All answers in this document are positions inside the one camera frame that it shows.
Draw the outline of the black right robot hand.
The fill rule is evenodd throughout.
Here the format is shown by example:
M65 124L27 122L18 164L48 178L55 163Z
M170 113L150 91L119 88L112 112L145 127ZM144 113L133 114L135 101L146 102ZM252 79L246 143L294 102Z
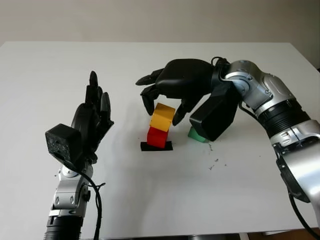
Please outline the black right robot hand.
M203 96L212 91L214 69L211 63L201 59L174 59L164 68L143 76L135 84L146 86L140 96L150 116L155 111L155 100L160 95L181 100L172 119L172 124L176 126Z

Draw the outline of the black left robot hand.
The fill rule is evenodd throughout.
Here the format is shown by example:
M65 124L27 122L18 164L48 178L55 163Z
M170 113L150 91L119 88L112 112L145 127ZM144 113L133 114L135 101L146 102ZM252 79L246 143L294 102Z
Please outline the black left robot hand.
M71 124L81 133L83 156L90 164L97 163L96 150L113 124L109 94L99 86L96 72L91 71L85 101L76 109Z

